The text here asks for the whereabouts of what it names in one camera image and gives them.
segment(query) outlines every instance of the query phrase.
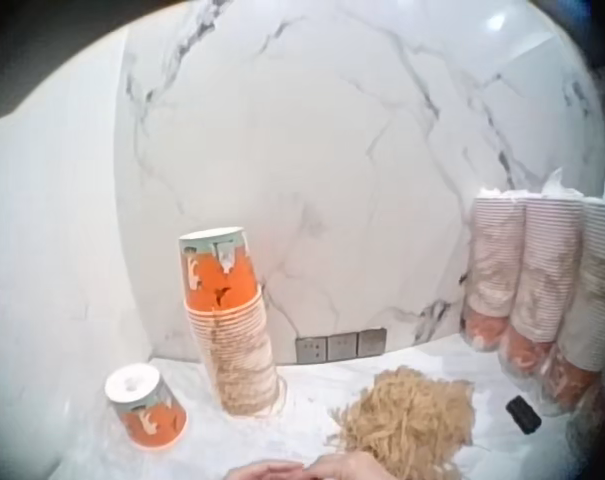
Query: orange paper cup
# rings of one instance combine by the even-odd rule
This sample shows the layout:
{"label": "orange paper cup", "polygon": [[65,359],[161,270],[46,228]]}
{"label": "orange paper cup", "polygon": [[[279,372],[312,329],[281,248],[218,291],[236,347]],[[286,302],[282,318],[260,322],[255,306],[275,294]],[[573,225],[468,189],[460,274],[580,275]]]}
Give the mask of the orange paper cup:
{"label": "orange paper cup", "polygon": [[136,363],[113,372],[104,387],[131,440],[145,448],[167,447],[186,425],[186,412],[152,365]]}
{"label": "orange paper cup", "polygon": [[224,311],[254,299],[258,284],[241,227],[215,228],[180,237],[187,308]]}

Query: paper cup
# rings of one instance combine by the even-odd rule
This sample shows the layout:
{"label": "paper cup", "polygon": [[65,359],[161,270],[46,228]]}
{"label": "paper cup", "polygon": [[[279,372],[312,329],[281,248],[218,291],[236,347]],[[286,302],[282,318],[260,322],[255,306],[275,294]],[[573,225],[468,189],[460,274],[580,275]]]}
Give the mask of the paper cup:
{"label": "paper cup", "polygon": [[245,305],[258,292],[244,230],[216,228],[180,237],[188,307],[201,312]]}

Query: outlet plate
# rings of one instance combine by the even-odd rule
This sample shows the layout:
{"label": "outlet plate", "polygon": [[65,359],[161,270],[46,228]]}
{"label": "outlet plate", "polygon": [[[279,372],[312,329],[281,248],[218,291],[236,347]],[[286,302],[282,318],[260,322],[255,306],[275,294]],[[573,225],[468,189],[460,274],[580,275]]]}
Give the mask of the outlet plate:
{"label": "outlet plate", "polygon": [[358,356],[358,334],[340,333],[331,335],[327,340],[326,356],[329,362],[356,358]]}
{"label": "outlet plate", "polygon": [[382,355],[386,349],[386,328],[358,333],[358,357]]}
{"label": "outlet plate", "polygon": [[300,365],[326,362],[326,337],[298,338],[295,340],[297,363]]}

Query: cup stack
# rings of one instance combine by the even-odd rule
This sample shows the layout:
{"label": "cup stack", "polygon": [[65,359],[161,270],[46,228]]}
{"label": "cup stack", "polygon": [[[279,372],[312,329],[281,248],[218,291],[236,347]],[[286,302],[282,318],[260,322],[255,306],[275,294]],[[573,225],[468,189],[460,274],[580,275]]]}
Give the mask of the cup stack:
{"label": "cup stack", "polygon": [[185,307],[223,408],[255,415],[279,396],[266,309],[240,227],[180,237]]}
{"label": "cup stack", "polygon": [[514,376],[530,376],[545,360],[569,306],[580,259],[582,200],[530,196],[522,271],[500,361]]}
{"label": "cup stack", "polygon": [[[584,200],[582,261],[575,299],[560,332],[558,349],[563,362],[571,366],[565,368],[568,373],[562,378],[563,385],[576,383],[571,372],[576,378],[592,379],[605,364],[605,201],[601,199]],[[581,390],[571,401],[561,405],[563,411],[572,410],[589,385],[582,382]],[[543,390],[557,401],[558,392],[549,388],[544,379]]]}
{"label": "cup stack", "polygon": [[475,199],[464,337],[480,351],[495,350],[506,330],[520,275],[524,197]]}

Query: marble countertop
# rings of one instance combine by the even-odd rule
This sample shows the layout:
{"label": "marble countertop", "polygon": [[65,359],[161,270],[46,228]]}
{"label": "marble countertop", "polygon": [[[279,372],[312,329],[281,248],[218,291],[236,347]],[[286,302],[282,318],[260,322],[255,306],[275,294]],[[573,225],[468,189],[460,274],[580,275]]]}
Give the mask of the marble countertop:
{"label": "marble countertop", "polygon": [[474,445],[455,458],[465,478],[558,478],[558,469],[571,463],[564,435],[567,416],[543,418],[540,429],[525,436],[505,410],[521,392],[504,376],[495,354],[474,352],[459,335],[381,357],[279,367],[286,400],[277,414],[265,418],[225,414],[200,364],[165,359],[151,363],[188,412],[180,440],[162,451],[138,449],[104,403],[93,417],[91,432],[70,448],[52,480],[218,480],[232,467],[263,458],[312,462],[335,451],[327,442],[338,428],[330,410],[353,402],[376,373],[400,365],[433,377],[474,382]]}

